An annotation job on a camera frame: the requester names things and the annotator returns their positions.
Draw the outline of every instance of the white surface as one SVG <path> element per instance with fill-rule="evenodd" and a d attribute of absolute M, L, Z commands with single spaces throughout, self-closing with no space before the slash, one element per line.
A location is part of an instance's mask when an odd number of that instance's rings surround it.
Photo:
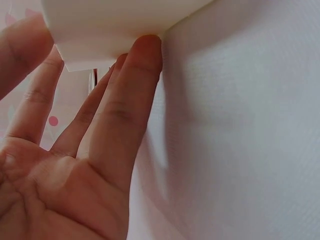
<path fill-rule="evenodd" d="M 69 71 L 111 66 L 143 35 L 161 34 L 212 0 L 41 0 Z"/>
<path fill-rule="evenodd" d="M 320 239 L 320 0 L 218 0 L 164 43 L 129 240 Z"/>

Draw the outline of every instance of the hand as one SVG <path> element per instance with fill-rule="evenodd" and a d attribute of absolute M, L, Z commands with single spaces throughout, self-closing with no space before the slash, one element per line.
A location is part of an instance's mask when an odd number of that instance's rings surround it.
<path fill-rule="evenodd" d="M 0 148 L 0 239 L 125 240 L 161 41 L 144 36 L 120 56 L 50 151 L 39 143 L 64 63 L 41 16 L 1 33 L 0 99 L 39 64 Z"/>

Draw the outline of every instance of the edge of white object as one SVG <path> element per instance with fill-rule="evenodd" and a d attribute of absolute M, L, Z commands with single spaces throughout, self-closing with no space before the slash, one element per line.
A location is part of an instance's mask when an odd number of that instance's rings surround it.
<path fill-rule="evenodd" d="M 159 35 L 212 0 L 41 0 L 70 72 L 103 68 L 143 35 Z"/>

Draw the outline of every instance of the pink dot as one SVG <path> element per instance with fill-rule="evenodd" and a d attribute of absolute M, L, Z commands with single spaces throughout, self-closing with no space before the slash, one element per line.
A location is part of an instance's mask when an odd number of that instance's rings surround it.
<path fill-rule="evenodd" d="M 56 116 L 49 117 L 49 124 L 53 127 L 57 126 L 59 123 L 59 120 Z"/>

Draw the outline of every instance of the background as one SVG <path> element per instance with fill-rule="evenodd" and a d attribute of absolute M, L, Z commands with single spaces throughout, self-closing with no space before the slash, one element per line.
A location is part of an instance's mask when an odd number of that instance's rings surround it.
<path fill-rule="evenodd" d="M 3 27 L 39 10 L 0 4 Z M 319 23 L 320 0 L 217 0 L 166 34 L 129 240 L 320 239 Z M 89 74 L 65 74 L 44 146 L 87 96 Z"/>

